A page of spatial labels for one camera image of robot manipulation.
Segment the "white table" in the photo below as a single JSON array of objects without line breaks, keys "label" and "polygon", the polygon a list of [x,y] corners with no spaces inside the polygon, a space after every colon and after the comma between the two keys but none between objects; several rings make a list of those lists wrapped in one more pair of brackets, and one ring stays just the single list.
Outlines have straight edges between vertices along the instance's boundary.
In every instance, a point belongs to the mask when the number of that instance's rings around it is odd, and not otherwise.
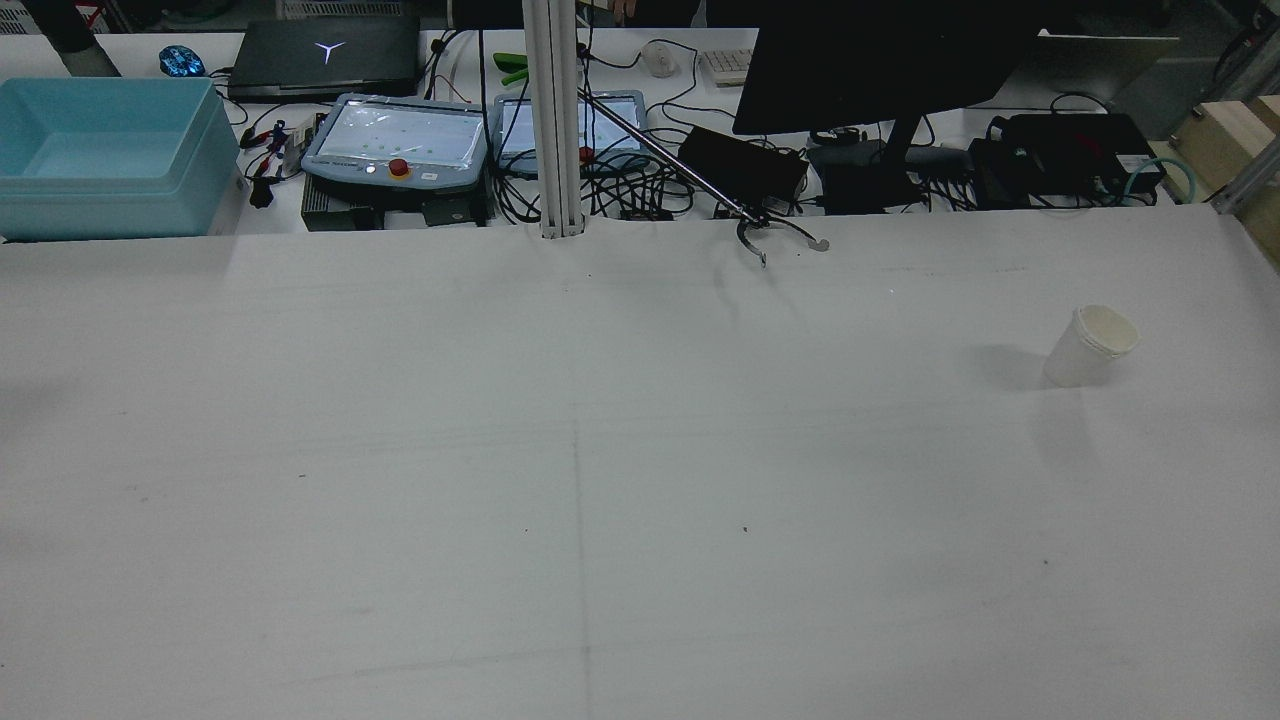
[{"label": "white table", "polygon": [[808,225],[0,246],[0,715],[1274,719],[1240,227]]}]

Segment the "light blue plastic bin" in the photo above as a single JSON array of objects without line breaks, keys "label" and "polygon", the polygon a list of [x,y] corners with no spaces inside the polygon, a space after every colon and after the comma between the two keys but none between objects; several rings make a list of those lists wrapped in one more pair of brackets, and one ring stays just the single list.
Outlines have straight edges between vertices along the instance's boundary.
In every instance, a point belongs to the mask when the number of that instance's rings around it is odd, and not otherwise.
[{"label": "light blue plastic bin", "polygon": [[0,85],[0,234],[204,234],[239,145],[207,78]]}]

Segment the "paper cup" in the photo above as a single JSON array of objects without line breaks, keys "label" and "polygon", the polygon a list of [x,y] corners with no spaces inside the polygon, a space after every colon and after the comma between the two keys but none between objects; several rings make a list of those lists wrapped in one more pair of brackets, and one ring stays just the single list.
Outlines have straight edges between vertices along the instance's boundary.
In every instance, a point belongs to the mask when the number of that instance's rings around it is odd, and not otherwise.
[{"label": "paper cup", "polygon": [[1106,305],[1085,305],[1071,314],[1071,324],[1044,360],[1044,375],[1059,387],[1102,384],[1111,363],[1138,345],[1138,331]]}]

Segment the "blue computer mouse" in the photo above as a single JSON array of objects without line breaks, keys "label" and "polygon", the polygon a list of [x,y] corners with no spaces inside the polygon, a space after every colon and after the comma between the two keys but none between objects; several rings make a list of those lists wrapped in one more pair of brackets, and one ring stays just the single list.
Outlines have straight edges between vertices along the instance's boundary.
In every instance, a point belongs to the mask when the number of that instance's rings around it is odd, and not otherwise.
[{"label": "blue computer mouse", "polygon": [[170,45],[160,51],[160,69],[169,77],[204,77],[205,63],[186,45]]}]

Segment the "green tool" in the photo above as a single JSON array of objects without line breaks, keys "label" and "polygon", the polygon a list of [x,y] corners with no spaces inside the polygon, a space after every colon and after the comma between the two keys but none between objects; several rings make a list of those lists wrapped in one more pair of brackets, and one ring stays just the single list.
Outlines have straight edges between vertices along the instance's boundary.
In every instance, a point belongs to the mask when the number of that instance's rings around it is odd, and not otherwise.
[{"label": "green tool", "polygon": [[527,55],[520,55],[517,53],[494,53],[493,64],[498,65],[499,70],[507,73],[507,77],[502,78],[503,87],[513,82],[529,79]]}]

